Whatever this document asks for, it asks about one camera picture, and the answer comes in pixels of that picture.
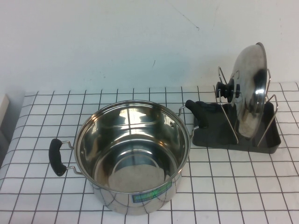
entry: white grid tablecloth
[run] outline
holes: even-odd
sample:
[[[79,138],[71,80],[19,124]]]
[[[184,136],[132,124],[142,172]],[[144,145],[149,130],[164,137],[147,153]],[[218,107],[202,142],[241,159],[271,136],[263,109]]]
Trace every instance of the white grid tablecloth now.
[[[75,141],[98,109],[139,99],[178,112],[191,99],[215,102],[214,87],[134,88],[99,92],[27,94],[13,140],[0,169],[0,224],[288,224],[299,223],[299,88],[274,83],[281,145],[274,154],[191,146],[174,198],[159,211],[125,216],[108,210],[84,177],[72,170],[57,177],[49,166],[53,138]],[[193,115],[185,110],[188,129]],[[76,166],[62,146],[62,162]]]

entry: stainless steel pot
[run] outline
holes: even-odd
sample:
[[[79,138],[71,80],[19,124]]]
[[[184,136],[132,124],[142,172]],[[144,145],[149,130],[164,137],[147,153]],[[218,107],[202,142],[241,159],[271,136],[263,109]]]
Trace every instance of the stainless steel pot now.
[[[198,104],[188,100],[185,106],[198,118],[199,127],[207,127]],[[193,131],[189,135],[182,120],[162,105],[123,101],[93,114],[82,125],[74,147],[69,141],[53,139],[50,164],[58,176],[67,169],[84,175],[95,195],[113,211],[150,213],[177,192]],[[80,172],[61,163],[59,150],[63,143],[74,149]]]

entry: stainless steel lid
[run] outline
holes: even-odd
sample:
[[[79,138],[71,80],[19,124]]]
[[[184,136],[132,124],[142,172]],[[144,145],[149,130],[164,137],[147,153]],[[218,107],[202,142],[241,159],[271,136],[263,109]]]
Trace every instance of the stainless steel lid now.
[[[252,138],[260,125],[266,97],[267,59],[263,45],[257,43],[245,48],[238,56],[231,78],[240,85],[240,95],[231,101],[236,105],[235,131]]]

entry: black rubber grip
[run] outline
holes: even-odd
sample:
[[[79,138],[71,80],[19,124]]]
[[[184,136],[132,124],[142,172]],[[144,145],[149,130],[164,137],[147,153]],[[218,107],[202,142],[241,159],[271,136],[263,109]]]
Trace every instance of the black rubber grip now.
[[[187,100],[185,107],[187,107],[193,113],[200,128],[207,128],[209,126],[206,113],[199,104],[193,102],[192,100]]]
[[[62,176],[66,172],[66,166],[61,162],[60,147],[62,141],[53,139],[49,148],[49,160],[54,173],[57,176]]]

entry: lid knob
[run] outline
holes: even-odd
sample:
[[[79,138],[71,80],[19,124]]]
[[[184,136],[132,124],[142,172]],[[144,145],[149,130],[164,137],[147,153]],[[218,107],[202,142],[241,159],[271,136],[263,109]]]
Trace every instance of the lid knob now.
[[[228,99],[228,102],[232,102],[234,97],[234,80],[231,78],[227,84],[224,84],[222,82],[217,82],[216,85],[216,92],[215,95],[217,98],[224,97]],[[240,85],[236,85],[235,90],[235,97],[239,98],[240,96]]]

